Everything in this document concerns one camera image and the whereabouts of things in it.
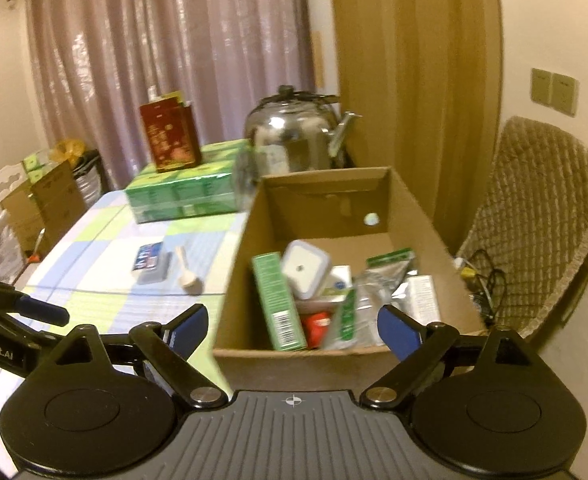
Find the green white medicine box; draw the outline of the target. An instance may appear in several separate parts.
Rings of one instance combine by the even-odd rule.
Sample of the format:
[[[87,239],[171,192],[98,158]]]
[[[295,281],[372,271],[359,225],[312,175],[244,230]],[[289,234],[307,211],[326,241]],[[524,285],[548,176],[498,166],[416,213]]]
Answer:
[[[268,252],[251,259],[258,297],[275,351],[298,351],[307,348],[294,298],[281,271],[278,252]]]

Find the green tissue multipack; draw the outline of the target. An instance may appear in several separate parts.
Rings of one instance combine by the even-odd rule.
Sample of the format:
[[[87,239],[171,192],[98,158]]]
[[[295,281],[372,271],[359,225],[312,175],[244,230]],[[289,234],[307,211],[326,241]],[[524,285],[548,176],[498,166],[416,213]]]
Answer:
[[[200,165],[158,172],[146,166],[124,192],[138,223],[229,214],[251,195],[251,147],[245,139],[207,144]]]

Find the pink curtain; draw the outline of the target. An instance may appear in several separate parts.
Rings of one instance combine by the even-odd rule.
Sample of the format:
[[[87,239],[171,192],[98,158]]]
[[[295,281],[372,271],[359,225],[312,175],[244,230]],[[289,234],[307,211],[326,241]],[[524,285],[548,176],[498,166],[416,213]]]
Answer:
[[[149,162],[140,108],[180,92],[208,144],[243,136],[283,84],[313,82],[307,0],[26,0],[50,142],[80,139],[123,188]]]

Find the blue label toothpick box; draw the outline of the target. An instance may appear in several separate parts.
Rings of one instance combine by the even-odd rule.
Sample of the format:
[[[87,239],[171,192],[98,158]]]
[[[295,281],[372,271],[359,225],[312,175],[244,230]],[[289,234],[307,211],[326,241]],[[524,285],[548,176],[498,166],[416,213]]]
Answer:
[[[170,255],[163,242],[145,244],[138,248],[132,272],[137,285],[163,282],[168,275]]]

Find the crumpled plastic bag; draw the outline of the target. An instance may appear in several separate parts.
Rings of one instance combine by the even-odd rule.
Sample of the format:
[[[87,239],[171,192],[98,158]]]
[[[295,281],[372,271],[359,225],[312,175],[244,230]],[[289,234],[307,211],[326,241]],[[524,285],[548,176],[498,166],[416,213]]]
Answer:
[[[13,285],[24,270],[26,258],[9,222],[9,213],[0,214],[0,282]]]

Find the beige plastic spoon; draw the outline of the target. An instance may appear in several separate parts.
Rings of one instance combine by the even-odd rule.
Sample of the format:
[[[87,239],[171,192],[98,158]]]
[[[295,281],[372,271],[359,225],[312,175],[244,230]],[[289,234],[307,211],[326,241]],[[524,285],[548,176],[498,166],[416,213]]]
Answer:
[[[183,246],[175,247],[175,255],[179,263],[179,283],[184,290],[189,290],[197,285],[199,278],[187,265],[187,253]]]

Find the quilted chair cushion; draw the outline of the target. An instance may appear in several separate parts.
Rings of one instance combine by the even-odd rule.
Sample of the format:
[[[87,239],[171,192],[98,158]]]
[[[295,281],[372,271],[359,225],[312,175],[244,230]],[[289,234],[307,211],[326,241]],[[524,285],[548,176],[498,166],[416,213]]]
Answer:
[[[459,249],[478,270],[503,271],[496,321],[534,336],[588,258],[588,148],[554,125],[513,116]]]

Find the white Mecobalamin tablet box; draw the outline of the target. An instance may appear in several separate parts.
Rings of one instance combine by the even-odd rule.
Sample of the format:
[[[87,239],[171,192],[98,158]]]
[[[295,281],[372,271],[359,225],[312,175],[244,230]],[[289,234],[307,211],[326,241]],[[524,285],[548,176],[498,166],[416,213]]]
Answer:
[[[319,290],[318,298],[325,301],[341,301],[351,289],[351,283],[350,266],[333,266]]]

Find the cardboard boxes on floor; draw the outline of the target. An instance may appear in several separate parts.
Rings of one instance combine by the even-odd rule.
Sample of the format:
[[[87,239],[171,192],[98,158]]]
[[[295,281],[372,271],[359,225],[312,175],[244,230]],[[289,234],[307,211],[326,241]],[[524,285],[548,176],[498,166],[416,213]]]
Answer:
[[[100,152],[79,140],[28,155],[0,169],[0,214],[26,256],[45,257],[104,194]]]

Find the stainless steel kettle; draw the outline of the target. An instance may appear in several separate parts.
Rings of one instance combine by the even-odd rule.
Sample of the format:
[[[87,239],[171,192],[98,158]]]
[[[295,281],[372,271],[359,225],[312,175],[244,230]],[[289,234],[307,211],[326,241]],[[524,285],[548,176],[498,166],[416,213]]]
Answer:
[[[260,177],[343,168],[354,112],[338,115],[333,94],[298,91],[282,84],[249,113],[245,136]]]

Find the red snack packet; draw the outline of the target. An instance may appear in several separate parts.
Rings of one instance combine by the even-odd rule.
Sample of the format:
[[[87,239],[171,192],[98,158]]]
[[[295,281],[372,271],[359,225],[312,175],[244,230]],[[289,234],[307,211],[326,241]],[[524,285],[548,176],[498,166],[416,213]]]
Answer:
[[[331,324],[331,316],[327,312],[306,314],[301,318],[301,324],[303,324],[307,347],[318,349]]]

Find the checkered tablecloth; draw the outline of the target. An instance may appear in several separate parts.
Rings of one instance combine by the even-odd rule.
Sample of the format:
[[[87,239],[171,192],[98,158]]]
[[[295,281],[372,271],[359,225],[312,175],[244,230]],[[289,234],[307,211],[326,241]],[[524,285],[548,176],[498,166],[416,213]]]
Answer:
[[[65,308],[71,325],[93,324],[102,334],[124,334],[145,321],[164,323],[192,304],[205,304],[208,335],[189,362],[229,391],[213,359],[213,339],[246,219],[246,214],[236,212],[138,224],[126,196],[110,192],[16,286]],[[201,281],[194,294],[180,287],[177,266],[164,281],[138,284],[135,256],[141,246],[153,243],[163,243],[166,252],[184,247],[187,266]]]

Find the white ointment box with cartoon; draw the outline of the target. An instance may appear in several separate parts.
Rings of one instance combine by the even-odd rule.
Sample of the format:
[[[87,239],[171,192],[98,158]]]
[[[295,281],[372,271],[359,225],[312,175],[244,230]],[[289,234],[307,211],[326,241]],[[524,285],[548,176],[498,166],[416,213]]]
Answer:
[[[422,325],[442,320],[431,275],[409,275],[393,292],[393,299],[400,310]]]

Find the red gift box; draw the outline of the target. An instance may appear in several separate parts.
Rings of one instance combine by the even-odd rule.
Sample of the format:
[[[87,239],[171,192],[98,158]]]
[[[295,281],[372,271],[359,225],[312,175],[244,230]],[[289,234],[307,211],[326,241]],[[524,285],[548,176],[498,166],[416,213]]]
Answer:
[[[192,103],[173,91],[138,111],[157,172],[187,169],[203,161]]]

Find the silver foil tea pouch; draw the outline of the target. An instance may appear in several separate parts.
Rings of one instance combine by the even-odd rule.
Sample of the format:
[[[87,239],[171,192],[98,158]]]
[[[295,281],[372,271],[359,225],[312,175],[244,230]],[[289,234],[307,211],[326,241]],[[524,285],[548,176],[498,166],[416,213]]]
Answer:
[[[327,351],[379,347],[379,310],[393,303],[394,292],[416,270],[416,254],[402,248],[367,258],[365,269],[352,280],[346,297],[332,314],[321,342]]]

